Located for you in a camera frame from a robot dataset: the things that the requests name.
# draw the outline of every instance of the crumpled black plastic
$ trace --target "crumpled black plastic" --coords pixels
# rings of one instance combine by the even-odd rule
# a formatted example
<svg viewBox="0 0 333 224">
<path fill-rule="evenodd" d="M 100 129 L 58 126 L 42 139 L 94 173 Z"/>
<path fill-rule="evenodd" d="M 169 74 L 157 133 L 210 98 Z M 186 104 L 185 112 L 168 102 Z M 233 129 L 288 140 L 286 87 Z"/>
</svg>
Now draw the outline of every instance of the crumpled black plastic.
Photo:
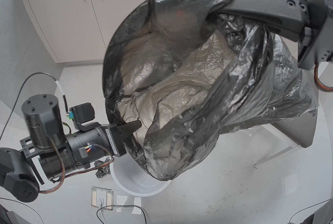
<svg viewBox="0 0 333 224">
<path fill-rule="evenodd" d="M 220 14 L 231 1 L 147 0 L 110 41 L 103 67 L 108 120 L 143 122 L 143 147 L 135 135 L 124 143 L 158 180 L 200 163 L 220 134 L 318 107 L 279 36 L 261 22 Z"/>
<path fill-rule="evenodd" d="M 94 166 L 97 167 L 97 166 L 102 165 L 102 164 L 104 164 L 104 163 L 106 163 L 106 162 L 109 162 L 110 159 L 111 159 L 110 157 L 107 157 L 107 158 L 105 159 L 105 161 L 102 161 L 102 160 L 96 160 L 96 161 L 94 162 Z M 96 175 L 96 177 L 97 177 L 98 179 L 100 179 L 100 178 L 102 178 L 102 177 L 104 177 L 105 175 L 108 175 L 108 174 L 111 174 L 111 172 L 110 172 L 110 166 L 104 166 L 104 167 L 101 167 L 101 168 L 99 168 L 99 169 L 97 170 L 97 172 L 95 173 L 95 175 Z"/>
</svg>

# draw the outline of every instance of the electrical outlet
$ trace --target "electrical outlet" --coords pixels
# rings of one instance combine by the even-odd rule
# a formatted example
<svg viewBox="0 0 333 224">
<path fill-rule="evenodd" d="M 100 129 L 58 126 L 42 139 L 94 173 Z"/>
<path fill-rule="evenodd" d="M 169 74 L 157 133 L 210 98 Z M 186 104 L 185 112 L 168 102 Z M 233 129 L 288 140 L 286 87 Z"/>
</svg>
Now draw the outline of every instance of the electrical outlet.
<svg viewBox="0 0 333 224">
<path fill-rule="evenodd" d="M 98 208 L 110 205 L 105 209 L 113 210 L 113 190 L 92 186 L 91 205 Z"/>
</svg>

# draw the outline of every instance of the white floor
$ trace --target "white floor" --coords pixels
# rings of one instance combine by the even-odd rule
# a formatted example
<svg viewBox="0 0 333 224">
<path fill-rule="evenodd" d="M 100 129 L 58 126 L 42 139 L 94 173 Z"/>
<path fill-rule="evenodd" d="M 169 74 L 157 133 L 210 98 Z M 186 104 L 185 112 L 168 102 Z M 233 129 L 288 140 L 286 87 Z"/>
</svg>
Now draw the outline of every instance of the white floor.
<svg viewBox="0 0 333 224">
<path fill-rule="evenodd" d="M 69 106 L 91 102 L 96 120 L 106 123 L 101 78 L 102 65 L 73 66 L 64 69 L 60 83 Z M 64 118 L 61 99 L 60 106 Z M 311 147 L 259 169 L 253 167 L 256 161 L 285 147 L 266 130 L 251 136 L 243 131 L 220 136 L 201 164 L 177 177 L 160 194 L 141 198 L 148 223 L 282 224 L 298 210 L 330 198 L 332 152 L 322 108 Z M 87 173 L 67 179 L 59 191 L 38 198 L 44 222 L 98 223 L 96 209 L 89 204 L 92 185 L 119 190 L 115 198 L 126 196 L 125 204 L 134 202 L 134 197 L 121 191 L 110 175 L 97 179 L 94 173 Z M 57 212 L 66 213 L 56 217 L 45 214 L 53 206 Z M 314 210 L 299 213 L 292 222 L 302 222 Z M 144 223 L 142 215 L 132 212 L 132 208 L 105 211 L 104 217 L 107 223 Z"/>
</svg>

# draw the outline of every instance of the outlet cover plate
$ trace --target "outlet cover plate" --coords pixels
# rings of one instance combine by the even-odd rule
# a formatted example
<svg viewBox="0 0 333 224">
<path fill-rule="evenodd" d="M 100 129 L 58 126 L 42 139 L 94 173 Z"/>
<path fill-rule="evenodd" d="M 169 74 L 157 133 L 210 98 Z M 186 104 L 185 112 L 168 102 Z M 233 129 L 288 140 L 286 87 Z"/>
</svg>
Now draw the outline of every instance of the outlet cover plate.
<svg viewBox="0 0 333 224">
<path fill-rule="evenodd" d="M 111 190 L 111 189 L 92 186 L 91 187 L 91 205 L 93 207 L 99 208 L 99 206 L 97 205 L 97 193 L 100 193 L 100 192 L 106 192 L 106 205 L 110 205 L 109 207 L 105 207 L 104 209 L 112 211 L 113 206 L 111 206 L 111 205 L 113 205 L 113 190 Z"/>
</svg>

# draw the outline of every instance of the bucket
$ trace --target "bucket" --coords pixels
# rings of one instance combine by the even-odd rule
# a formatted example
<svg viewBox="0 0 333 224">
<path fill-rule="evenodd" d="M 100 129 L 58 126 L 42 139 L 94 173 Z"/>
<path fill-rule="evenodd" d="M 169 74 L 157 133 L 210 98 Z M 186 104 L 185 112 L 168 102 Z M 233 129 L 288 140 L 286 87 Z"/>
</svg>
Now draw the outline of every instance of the bucket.
<svg viewBox="0 0 333 224">
<path fill-rule="evenodd" d="M 110 172 L 119 188 L 138 197 L 158 194 L 171 182 L 156 180 L 147 174 L 129 154 L 116 157 L 110 164 Z"/>
</svg>

